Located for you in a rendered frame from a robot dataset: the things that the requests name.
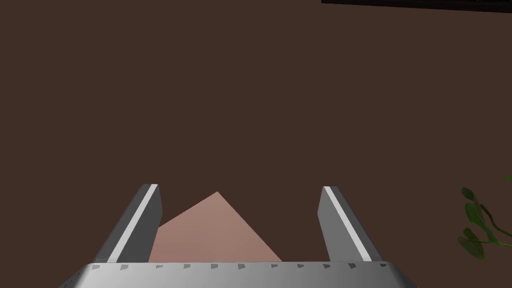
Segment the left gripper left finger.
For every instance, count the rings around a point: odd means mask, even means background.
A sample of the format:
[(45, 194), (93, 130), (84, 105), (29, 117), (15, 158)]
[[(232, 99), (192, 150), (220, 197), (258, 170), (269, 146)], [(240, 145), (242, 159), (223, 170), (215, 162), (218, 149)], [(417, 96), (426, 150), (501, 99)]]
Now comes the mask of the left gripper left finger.
[(144, 184), (94, 258), (94, 263), (147, 263), (163, 214), (158, 184)]

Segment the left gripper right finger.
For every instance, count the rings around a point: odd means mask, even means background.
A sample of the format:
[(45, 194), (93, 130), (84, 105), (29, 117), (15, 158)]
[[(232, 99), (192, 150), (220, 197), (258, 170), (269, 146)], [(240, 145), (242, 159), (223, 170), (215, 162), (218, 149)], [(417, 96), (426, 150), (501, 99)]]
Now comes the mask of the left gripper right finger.
[(380, 262), (383, 260), (336, 186), (322, 188), (317, 217), (330, 261)]

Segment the black framed picture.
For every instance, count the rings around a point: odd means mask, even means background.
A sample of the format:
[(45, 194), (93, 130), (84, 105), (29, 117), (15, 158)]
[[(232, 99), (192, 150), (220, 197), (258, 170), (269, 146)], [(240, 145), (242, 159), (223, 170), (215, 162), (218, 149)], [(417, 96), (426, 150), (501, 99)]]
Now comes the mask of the black framed picture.
[(323, 4), (512, 14), (512, 0), (320, 0)]

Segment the green leafy plant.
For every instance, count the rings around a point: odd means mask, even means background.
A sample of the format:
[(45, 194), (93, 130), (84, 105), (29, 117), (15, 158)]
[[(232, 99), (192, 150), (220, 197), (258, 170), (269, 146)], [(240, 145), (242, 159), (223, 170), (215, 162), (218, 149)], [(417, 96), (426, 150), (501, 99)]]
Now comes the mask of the green leafy plant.
[(512, 233), (498, 227), (490, 211), (478, 201), (475, 193), (467, 187), (462, 187), (460, 192), (466, 199), (469, 200), (469, 202), (464, 205), (464, 211), (467, 219), (470, 223), (476, 225), (478, 228), (485, 232), (487, 240), (479, 239), (470, 228), (466, 227), (463, 230), (463, 236), (457, 238), (457, 243), (467, 253), (473, 256), (473, 258), (476, 258), (482, 262), (487, 261), (483, 246), (484, 244), (512, 248), (512, 244), (500, 241), (497, 238), (495, 231), (502, 233), (510, 238), (512, 238)]

